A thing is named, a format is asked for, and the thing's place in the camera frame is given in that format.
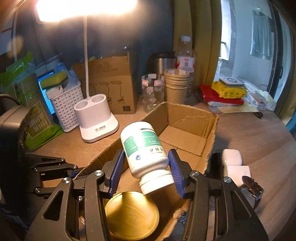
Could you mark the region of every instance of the desk lamp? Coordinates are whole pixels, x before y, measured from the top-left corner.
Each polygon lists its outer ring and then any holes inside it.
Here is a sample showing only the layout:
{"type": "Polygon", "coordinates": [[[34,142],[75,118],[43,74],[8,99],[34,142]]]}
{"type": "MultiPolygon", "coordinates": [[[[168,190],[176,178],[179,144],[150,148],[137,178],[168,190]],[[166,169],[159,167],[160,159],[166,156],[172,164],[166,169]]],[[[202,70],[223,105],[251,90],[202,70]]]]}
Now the desk lamp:
{"type": "Polygon", "coordinates": [[[74,109],[85,142],[100,140],[119,128],[117,119],[110,111],[107,97],[104,94],[89,95],[87,16],[120,15],[131,11],[136,4],[137,0],[39,0],[36,4],[38,22],[59,22],[65,18],[83,16],[86,99],[76,103],[74,109]]]}

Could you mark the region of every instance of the wristwatch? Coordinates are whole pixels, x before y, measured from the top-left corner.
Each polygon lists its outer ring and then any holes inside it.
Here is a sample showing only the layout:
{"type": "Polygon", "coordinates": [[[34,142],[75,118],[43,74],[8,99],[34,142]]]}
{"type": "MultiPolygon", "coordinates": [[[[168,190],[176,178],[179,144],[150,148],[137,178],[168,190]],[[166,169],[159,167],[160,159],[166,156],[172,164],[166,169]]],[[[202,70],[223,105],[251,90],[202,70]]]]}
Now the wristwatch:
{"type": "Polygon", "coordinates": [[[240,187],[240,189],[245,188],[254,197],[255,205],[253,209],[255,209],[261,201],[264,189],[255,182],[254,179],[248,176],[243,176],[242,181],[244,184],[240,187]]]}

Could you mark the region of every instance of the pill bottle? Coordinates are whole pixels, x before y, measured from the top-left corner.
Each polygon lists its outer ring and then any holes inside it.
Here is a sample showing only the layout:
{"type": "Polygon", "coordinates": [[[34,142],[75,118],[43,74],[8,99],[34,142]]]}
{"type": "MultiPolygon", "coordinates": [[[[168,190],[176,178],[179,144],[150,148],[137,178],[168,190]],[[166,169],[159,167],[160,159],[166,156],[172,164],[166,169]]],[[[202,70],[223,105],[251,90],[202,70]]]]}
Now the pill bottle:
{"type": "Polygon", "coordinates": [[[140,179],[144,195],[174,183],[172,173],[167,170],[168,156],[149,123],[128,125],[120,138],[131,174],[140,179]]]}

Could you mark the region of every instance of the stack of paper cups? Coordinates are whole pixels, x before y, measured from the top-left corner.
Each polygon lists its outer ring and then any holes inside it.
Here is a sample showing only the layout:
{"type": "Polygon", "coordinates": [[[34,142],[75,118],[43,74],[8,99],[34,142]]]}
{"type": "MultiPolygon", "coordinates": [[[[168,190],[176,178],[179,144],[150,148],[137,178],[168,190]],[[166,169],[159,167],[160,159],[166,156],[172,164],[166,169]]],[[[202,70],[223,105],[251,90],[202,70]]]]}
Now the stack of paper cups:
{"type": "Polygon", "coordinates": [[[165,94],[168,102],[184,104],[190,73],[182,69],[164,71],[165,94]]]}

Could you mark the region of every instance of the glowing lamp light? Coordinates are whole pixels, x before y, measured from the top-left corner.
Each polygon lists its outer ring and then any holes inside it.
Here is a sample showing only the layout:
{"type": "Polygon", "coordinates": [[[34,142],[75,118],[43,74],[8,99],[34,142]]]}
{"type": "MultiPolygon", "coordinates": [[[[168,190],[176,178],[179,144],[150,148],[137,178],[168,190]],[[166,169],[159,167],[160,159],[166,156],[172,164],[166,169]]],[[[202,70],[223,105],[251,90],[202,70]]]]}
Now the glowing lamp light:
{"type": "Polygon", "coordinates": [[[137,0],[39,0],[36,13],[41,22],[97,14],[120,15],[133,10],[137,0]]]}

